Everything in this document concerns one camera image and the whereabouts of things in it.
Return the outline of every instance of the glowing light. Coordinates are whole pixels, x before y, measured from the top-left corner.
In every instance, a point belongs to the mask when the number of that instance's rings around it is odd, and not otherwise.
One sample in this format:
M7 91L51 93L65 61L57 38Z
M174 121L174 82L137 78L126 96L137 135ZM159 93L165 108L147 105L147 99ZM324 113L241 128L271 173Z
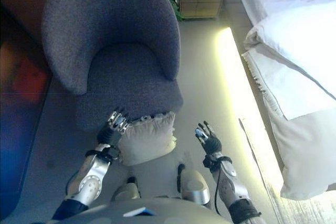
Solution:
M243 122L264 180L280 194L283 178L230 28L219 32L217 48L235 116Z

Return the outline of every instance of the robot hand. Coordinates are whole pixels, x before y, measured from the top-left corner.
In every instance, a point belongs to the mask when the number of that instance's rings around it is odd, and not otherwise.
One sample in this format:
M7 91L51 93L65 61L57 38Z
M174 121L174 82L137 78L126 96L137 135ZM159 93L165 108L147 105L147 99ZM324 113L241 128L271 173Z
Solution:
M215 181L217 181L215 193L217 213L219 214L216 198L217 193L219 193L234 224L265 224L265 221L260 217L261 213L253 206L246 187L238 179L232 160L221 153L222 144L214 130L206 121L204 121L204 125L198 124L195 135L206 153L203 164L210 169Z
M102 190L102 181L113 160L118 159L118 142L128 127L127 115L113 111L97 136L98 146L86 153L77 176L69 182L67 195L52 220L58 221L77 215L89 208Z

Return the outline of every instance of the red object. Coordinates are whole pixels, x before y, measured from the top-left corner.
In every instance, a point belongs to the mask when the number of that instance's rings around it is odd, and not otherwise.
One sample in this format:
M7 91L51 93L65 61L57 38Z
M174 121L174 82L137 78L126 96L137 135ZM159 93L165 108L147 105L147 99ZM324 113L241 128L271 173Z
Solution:
M13 91L24 100L38 103L44 93L48 76L32 64L28 58L22 58L20 68L13 81Z

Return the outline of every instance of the armchair backrest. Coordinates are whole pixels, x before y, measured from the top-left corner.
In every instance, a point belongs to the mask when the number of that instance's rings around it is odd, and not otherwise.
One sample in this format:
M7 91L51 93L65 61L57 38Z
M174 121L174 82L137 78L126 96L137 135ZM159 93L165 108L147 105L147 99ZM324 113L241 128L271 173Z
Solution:
M118 43L145 44L175 79L178 28L169 0L47 0L42 37L54 75L71 93L84 94L94 56Z

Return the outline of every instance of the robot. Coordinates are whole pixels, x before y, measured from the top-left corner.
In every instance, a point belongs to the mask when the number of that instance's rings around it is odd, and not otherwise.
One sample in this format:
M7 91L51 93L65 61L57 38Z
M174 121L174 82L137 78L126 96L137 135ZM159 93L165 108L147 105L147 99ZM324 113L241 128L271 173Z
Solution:
M217 223L226 224L218 212L217 194L227 207L234 224L266 224L251 202L246 187L238 179L232 160L224 156L222 145L211 126L204 121L195 130L206 155L203 160L217 183L215 208L209 209L209 188L202 175L184 164L178 167L177 189L181 199L143 199L135 177L119 187L109 204L89 209L98 198L109 166L119 158L118 141L129 123L123 111L116 109L97 136L98 146L86 153L86 159L75 178L70 179L67 195L56 210L52 223Z

